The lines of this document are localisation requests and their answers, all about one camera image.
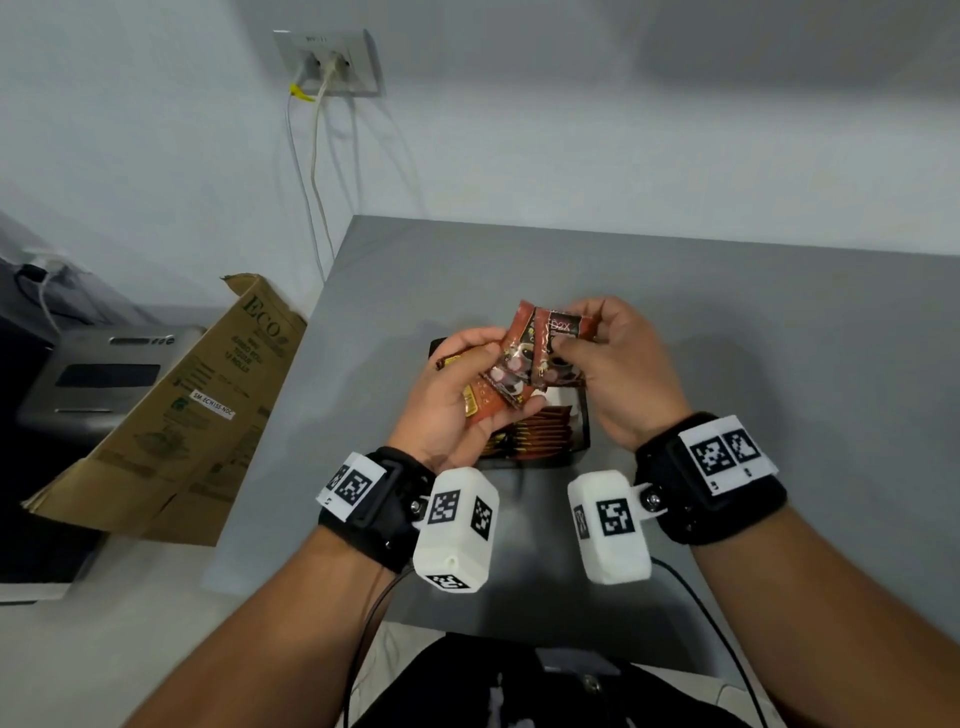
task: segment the hand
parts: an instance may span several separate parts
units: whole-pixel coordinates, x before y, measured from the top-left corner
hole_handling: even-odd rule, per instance
[[[540,412],[546,400],[532,397],[521,410],[508,407],[467,427],[464,387],[496,364],[506,335],[500,327],[470,328],[446,339],[427,361],[387,445],[440,473],[473,465],[495,430]],[[470,351],[437,371],[438,361],[464,349]]]
[[[617,444],[635,450],[692,413],[653,325],[628,303],[588,299],[568,311],[600,319],[596,343],[557,336],[553,349],[583,370],[592,414]]]

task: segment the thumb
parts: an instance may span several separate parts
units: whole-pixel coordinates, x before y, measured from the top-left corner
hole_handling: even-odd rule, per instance
[[[573,336],[554,336],[551,344],[554,352],[587,374],[600,353],[599,344]]]
[[[500,345],[493,341],[483,347],[474,347],[465,352],[456,361],[447,364],[437,375],[437,379],[444,383],[444,388],[460,393],[481,372],[486,372],[496,364],[500,358]]]

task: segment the wrist strap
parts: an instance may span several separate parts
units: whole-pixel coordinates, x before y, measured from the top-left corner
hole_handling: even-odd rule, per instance
[[[400,573],[417,547],[420,532],[414,523],[423,518],[436,476],[420,461],[396,448],[380,448],[367,457],[386,474],[357,503],[345,522],[323,509],[318,523],[377,563]]]
[[[787,500],[774,475],[718,496],[710,492],[679,435],[716,419],[698,412],[636,451],[634,484],[649,484],[640,502],[650,510],[666,509],[657,522],[679,544],[703,546],[728,539],[780,510]]]

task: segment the white marker cube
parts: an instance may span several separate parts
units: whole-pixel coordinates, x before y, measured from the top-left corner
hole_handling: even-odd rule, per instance
[[[487,583],[500,494],[474,468],[437,476],[414,550],[414,569],[437,589],[472,594]]]
[[[620,471],[585,473],[566,486],[587,578],[622,584],[650,578],[642,507]]]

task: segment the yellow cable tie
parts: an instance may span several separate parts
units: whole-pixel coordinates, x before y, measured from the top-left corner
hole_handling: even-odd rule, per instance
[[[300,89],[300,87],[296,84],[290,84],[290,94],[292,96],[296,96],[301,101],[309,101],[311,104],[317,101],[312,96],[307,96],[305,93],[303,93],[302,89]]]

